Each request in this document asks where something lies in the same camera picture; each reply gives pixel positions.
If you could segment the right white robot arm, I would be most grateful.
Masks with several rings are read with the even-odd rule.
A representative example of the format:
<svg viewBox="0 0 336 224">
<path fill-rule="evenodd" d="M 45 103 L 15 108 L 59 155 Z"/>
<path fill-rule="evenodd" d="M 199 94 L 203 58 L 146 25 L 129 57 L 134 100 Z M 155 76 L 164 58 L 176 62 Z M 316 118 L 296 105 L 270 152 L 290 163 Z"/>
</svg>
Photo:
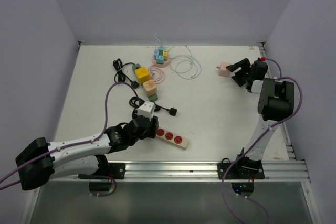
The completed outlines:
<svg viewBox="0 0 336 224">
<path fill-rule="evenodd" d="M 253 63 L 245 58 L 226 67 L 232 79 L 250 93 L 259 94 L 259 119 L 250 141 L 233 162 L 223 159 L 217 165 L 221 179 L 264 179 L 262 158 L 279 124 L 294 112 L 294 83 L 267 78 L 266 58 Z"/>
</svg>

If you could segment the beige power strip red sockets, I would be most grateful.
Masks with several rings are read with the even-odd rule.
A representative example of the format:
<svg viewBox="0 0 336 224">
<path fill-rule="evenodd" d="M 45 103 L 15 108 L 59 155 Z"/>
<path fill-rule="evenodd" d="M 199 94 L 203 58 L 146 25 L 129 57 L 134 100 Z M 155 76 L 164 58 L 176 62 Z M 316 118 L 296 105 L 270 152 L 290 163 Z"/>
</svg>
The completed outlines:
<svg viewBox="0 0 336 224">
<path fill-rule="evenodd" d="M 159 140 L 165 141 L 184 150 L 187 149 L 189 145 L 189 139 L 163 128 L 158 128 L 156 131 L 156 137 Z"/>
</svg>

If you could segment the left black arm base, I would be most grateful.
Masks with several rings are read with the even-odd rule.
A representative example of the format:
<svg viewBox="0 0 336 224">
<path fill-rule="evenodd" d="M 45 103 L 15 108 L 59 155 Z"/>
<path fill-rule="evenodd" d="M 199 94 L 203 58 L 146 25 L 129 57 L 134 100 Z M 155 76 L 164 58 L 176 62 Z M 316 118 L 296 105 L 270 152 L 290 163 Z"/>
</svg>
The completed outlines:
<svg viewBox="0 0 336 224">
<path fill-rule="evenodd" d="M 117 189 L 117 179 L 124 179 L 125 163 L 109 163 L 104 155 L 96 155 L 98 169 L 92 174 L 79 174 L 79 179 L 89 180 L 89 191 L 95 197 L 112 195 Z"/>
</svg>

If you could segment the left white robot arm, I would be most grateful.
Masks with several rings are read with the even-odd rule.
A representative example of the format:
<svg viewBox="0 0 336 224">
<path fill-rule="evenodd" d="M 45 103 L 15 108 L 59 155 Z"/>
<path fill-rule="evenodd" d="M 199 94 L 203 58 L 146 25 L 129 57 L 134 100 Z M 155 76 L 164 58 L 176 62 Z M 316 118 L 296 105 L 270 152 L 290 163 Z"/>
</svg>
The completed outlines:
<svg viewBox="0 0 336 224">
<path fill-rule="evenodd" d="M 15 159 L 22 190 L 36 189 L 52 179 L 70 175 L 104 178 L 109 173 L 106 155 L 126 150 L 138 140 L 155 138 L 157 116 L 137 116 L 129 123 L 107 128 L 100 137 L 66 142 L 33 140 Z"/>
</svg>

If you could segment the pink cube adapter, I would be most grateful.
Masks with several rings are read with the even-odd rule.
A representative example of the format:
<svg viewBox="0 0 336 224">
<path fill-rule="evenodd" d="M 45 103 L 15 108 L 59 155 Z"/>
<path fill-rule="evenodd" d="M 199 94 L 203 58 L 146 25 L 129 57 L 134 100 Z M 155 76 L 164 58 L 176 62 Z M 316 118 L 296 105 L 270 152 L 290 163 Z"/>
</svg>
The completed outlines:
<svg viewBox="0 0 336 224">
<path fill-rule="evenodd" d="M 219 76 L 230 77 L 231 72 L 227 69 L 227 67 L 230 65 L 231 63 L 222 62 L 219 66 L 216 67 L 216 72 Z"/>
</svg>

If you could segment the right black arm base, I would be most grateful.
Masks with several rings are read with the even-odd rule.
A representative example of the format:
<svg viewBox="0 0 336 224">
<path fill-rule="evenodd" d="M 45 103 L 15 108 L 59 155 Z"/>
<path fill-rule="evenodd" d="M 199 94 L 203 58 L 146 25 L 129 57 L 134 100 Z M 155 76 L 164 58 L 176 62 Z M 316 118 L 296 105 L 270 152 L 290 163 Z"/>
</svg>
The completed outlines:
<svg viewBox="0 0 336 224">
<path fill-rule="evenodd" d="M 229 170 L 225 179 L 247 180 L 246 183 L 231 183 L 235 193 L 251 196 L 254 192 L 254 181 L 265 179 L 264 169 L 261 161 L 252 161 L 248 157 L 243 157 Z"/>
</svg>

